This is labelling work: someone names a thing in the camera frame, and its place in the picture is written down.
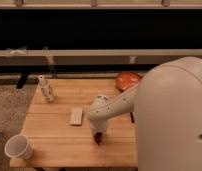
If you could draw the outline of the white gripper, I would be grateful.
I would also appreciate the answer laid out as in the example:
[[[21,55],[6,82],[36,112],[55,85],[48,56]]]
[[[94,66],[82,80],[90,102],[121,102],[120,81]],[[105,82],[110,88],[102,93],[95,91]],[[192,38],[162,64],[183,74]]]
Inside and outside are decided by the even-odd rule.
[[[96,135],[97,133],[105,134],[108,126],[107,120],[92,120],[90,122],[90,128],[92,130],[92,134]]]

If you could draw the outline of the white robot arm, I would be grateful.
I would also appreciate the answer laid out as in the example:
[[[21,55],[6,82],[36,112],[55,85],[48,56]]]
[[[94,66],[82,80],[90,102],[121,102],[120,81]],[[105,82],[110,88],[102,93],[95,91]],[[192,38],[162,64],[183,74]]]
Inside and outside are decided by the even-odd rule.
[[[154,67],[139,84],[113,99],[93,101],[94,134],[132,112],[139,171],[202,171],[202,59],[183,57]]]

